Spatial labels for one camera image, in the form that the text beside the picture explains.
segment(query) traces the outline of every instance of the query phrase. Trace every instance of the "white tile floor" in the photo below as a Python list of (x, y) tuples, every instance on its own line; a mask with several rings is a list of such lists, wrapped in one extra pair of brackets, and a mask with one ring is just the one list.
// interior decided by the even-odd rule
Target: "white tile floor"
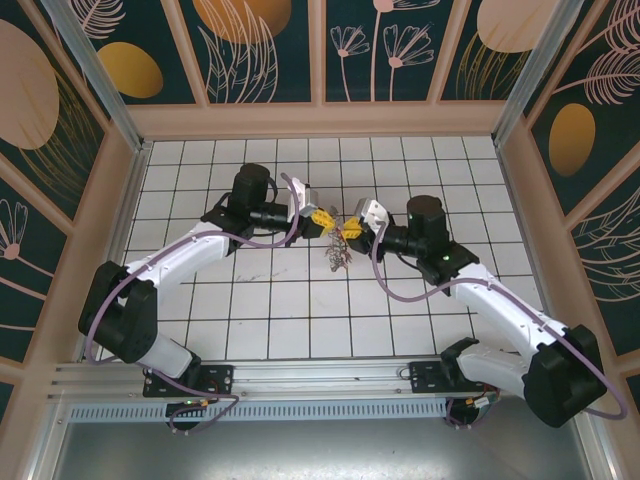
[[(274, 175), (310, 181), (322, 206), (347, 216), (358, 199), (377, 197), (406, 224), (411, 196), (440, 197), (454, 238), (540, 308), (495, 157), (488, 137), (157, 142), (125, 258), (142, 258), (185, 233), (231, 188), (239, 164), (257, 162)], [(348, 271), (332, 273), (327, 244), (242, 248), (203, 268), (166, 295), (160, 331), (204, 360), (436, 354), (464, 336), (512, 350), (483, 318), (444, 295), (415, 304), (389, 299), (364, 256), (354, 253)], [(382, 268), (400, 294), (431, 288), (393, 256)]]

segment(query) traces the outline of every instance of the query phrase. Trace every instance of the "dark green wallpaper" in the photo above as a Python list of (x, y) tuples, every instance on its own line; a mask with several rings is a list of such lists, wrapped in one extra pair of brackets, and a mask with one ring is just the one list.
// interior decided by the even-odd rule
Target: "dark green wallpaper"
[(567, 47), (569, 46), (569, 44), (573, 40), (573, 37), (575, 37), (576, 33), (580, 29), (580, 26), (584, 21), (584, 17), (586, 17), (587, 13), (589, 13), (589, 10), (591, 10), (591, 7), (593, 6), (594, 1), (595, 0), (584, 0), (584, 3), (582, 4), (582, 8), (580, 9), (580, 13), (578, 14), (578, 17), (576, 18), (571, 29), (569, 30), (569, 33), (567, 33), (567, 36), (562, 42), (562, 45), (558, 49), (558, 52), (556, 53), (555, 58), (551, 62), (551, 65), (549, 65), (549, 68), (547, 68), (545, 75), (542, 77), (542, 79), (540, 79), (540, 83), (538, 84), (538, 87), (533, 92), (533, 95), (531, 95), (531, 98), (529, 99), (529, 102), (527, 103), (527, 105), (524, 107), (524, 115), (526, 117), (529, 116), (529, 112), (531, 112), (531, 109), (535, 106), (536, 102), (538, 101), (538, 98), (540, 98), (540, 94), (542, 93), (542, 90), (544, 90), (544, 88), (547, 85), (547, 79), (551, 76), (551, 73), (555, 71), (555, 69), (558, 66), (558, 63), (560, 63), (560, 60), (562, 60), (562, 57), (567, 51)]
[[(88, 0), (74, 0), (86, 19)], [(120, 0), (85, 33), (128, 105), (191, 104), (191, 87), (159, 0)]]
[(328, 0), (327, 102), (371, 101), (372, 71), (375, 100), (426, 100), (451, 2), (414, 4), (383, 12), (373, 2)]
[(627, 385), (629, 385), (629, 390), (631, 390), (631, 396), (633, 397), (633, 402), (636, 404), (636, 409), (638, 413), (640, 413), (640, 375), (627, 378)]
[(640, 169), (573, 230), (618, 355), (640, 348)]
[(0, 179), (0, 357), (22, 362), (66, 236)]
[(74, 218), (104, 137), (29, 18), (0, 5), (0, 154)]
[(0, 382), (0, 425), (2, 425), (4, 413), (7, 411), (7, 407), (9, 406), (11, 392), (13, 392), (13, 385), (10, 383)]
[(640, 141), (637, 1), (609, 2), (532, 128), (562, 210), (569, 213)]
[(311, 101), (307, 0), (180, 0), (211, 103)]
[[(500, 1), (472, 1), (442, 100), (507, 99), (553, 7), (541, 0), (512, 5), (505, 9)], [(481, 8), (485, 21), (479, 30)]]
[(109, 112), (107, 111), (106, 107), (102, 103), (102, 100), (100, 100), (100, 97), (98, 96), (98, 94), (96, 93), (95, 89), (93, 88), (93, 85), (91, 85), (91, 83), (87, 80), (87, 78), (84, 77), (84, 73), (82, 72), (82, 67), (80, 67), (80, 64), (76, 60), (76, 57), (73, 56), (73, 53), (71, 53), (71, 50), (69, 50), (69, 47), (67, 47), (66, 42), (64, 40), (62, 40), (60, 34), (57, 32), (56, 28), (53, 25), (53, 22), (51, 21), (51, 17), (49, 17), (49, 14), (47, 13), (47, 10), (44, 8), (44, 6), (42, 5), (42, 2), (40, 0), (36, 0), (35, 4), (38, 7), (38, 9), (40, 10), (40, 13), (42, 14), (42, 17), (49, 24), (49, 28), (51, 28), (51, 30), (53, 30), (54, 34), (58, 38), (58, 43), (62, 44), (62, 48), (64, 48), (64, 51), (66, 52), (67, 57), (69, 57), (69, 59), (71, 60), (71, 63), (73, 63), (73, 66), (76, 67), (76, 70), (78, 71), (78, 73), (83, 76), (85, 84), (87, 85), (87, 87), (89, 87), (89, 90), (91, 90), (91, 93), (93, 94), (93, 98), (95, 98), (96, 101), (98, 102), (98, 105), (100, 105), (100, 109), (105, 114), (105, 116), (109, 120), (111, 120), (111, 115), (109, 114)]

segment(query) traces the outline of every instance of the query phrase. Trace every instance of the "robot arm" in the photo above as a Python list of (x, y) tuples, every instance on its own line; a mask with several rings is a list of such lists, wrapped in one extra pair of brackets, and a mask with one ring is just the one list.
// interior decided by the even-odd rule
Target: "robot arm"
[(546, 328), (564, 337), (602, 371), (596, 338), (586, 327), (570, 329), (528, 306), (502, 285), (476, 255), (450, 239), (446, 214), (438, 198), (414, 197), (407, 203), (407, 213), (408, 226), (398, 226), (376, 200), (362, 199), (356, 216), (345, 223), (343, 236), (351, 248), (372, 256), (374, 240), (384, 222), (388, 226), (378, 244), (377, 262), (386, 253), (413, 257), (423, 278), (436, 287), (451, 280), (468, 279), (445, 288), (444, 294), (482, 315), (519, 352), (516, 355), (497, 351), (475, 339), (462, 339), (441, 354), (442, 369), (452, 384), (466, 379), (509, 391), (524, 398), (541, 420), (556, 427), (606, 393), (606, 387), (587, 367), (529, 314), (533, 312)]
[(244, 165), (232, 191), (182, 238), (143, 260), (124, 266), (114, 262), (100, 266), (78, 324), (80, 332), (88, 335), (105, 299), (126, 278), (142, 270), (108, 305), (94, 339), (125, 363), (140, 363), (189, 388), (197, 385), (200, 358), (158, 332), (157, 311), (162, 297), (181, 281), (241, 246), (240, 241), (226, 236), (203, 233), (220, 231), (248, 240), (256, 228), (287, 232), (293, 226), (296, 204), (297, 230), (286, 246), (300, 237), (323, 236), (335, 226), (331, 216), (317, 207), (317, 194), (309, 185), (293, 179), (289, 204), (282, 205), (275, 203), (275, 187), (274, 201), (266, 202), (270, 184), (274, 182), (269, 170), (257, 164)]

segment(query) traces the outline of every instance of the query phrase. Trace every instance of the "black mounting bracket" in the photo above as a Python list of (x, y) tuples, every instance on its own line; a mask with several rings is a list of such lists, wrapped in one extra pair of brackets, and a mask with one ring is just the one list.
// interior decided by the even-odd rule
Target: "black mounting bracket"
[[(191, 395), (179, 390), (167, 382), (150, 373), (144, 371), (144, 388), (142, 396), (145, 398), (177, 398), (177, 397), (203, 397), (204, 395)], [(193, 387), (200, 392), (211, 392), (230, 394), (233, 386), (233, 366), (232, 365), (202, 365), (198, 372)]]
[(440, 360), (411, 362), (409, 381), (413, 393), (482, 393), (484, 383), (468, 380), (451, 382), (447, 378)]

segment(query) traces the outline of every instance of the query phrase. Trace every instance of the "flower illustration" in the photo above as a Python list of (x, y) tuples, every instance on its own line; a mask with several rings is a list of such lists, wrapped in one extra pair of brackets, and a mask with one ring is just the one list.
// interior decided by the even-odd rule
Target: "flower illustration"
[(416, 2), (410, 2), (409, 0), (373, 0), (373, 6), (380, 13), (389, 13), (394, 10), (419, 10), (433, 7), (439, 3), (440, 0), (419, 0)]
[[(29, 210), (20, 202), (16, 202), (12, 213), (9, 202), (4, 198), (0, 200), (0, 259), (9, 261), (18, 260), (48, 277), (53, 277), (52, 273), (47, 272), (20, 256), (20, 244), (22, 243), (24, 232), (27, 228), (28, 217)], [(26, 293), (27, 295), (31, 295), (32, 297), (39, 298), (40, 300), (46, 298), (38, 292), (34, 292), (3, 277), (0, 277), (0, 283), (22, 293)]]
[(342, 68), (342, 84), (344, 85), (344, 93), (347, 96), (347, 102), (351, 101), (349, 96), (349, 88), (347, 87), (347, 76), (344, 70), (344, 59), (353, 55), (360, 55), (369, 51), (369, 43), (366, 43), (366, 37), (362, 32), (362, 26), (347, 27), (344, 32), (340, 27), (331, 29), (331, 40), (333, 46), (336, 47), (338, 56), (340, 57), (340, 66)]
[(0, 200), (0, 258), (15, 260), (19, 257), (28, 214), (27, 207), (16, 202), (12, 215), (9, 202), (4, 198)]
[(389, 80), (389, 101), (393, 101), (393, 79), (396, 68), (420, 65), (433, 61), (433, 50), (427, 48), (431, 44), (428, 31), (424, 28), (406, 27), (398, 37), (398, 25), (384, 29), (384, 48), (389, 57), (391, 79)]
[(376, 101), (376, 51), (378, 47), (378, 29), (380, 17), (383, 13), (400, 10), (420, 10), (422, 8), (435, 7), (440, 0), (373, 0), (373, 6), (377, 10), (376, 23), (373, 27), (373, 48), (371, 53), (371, 101)]

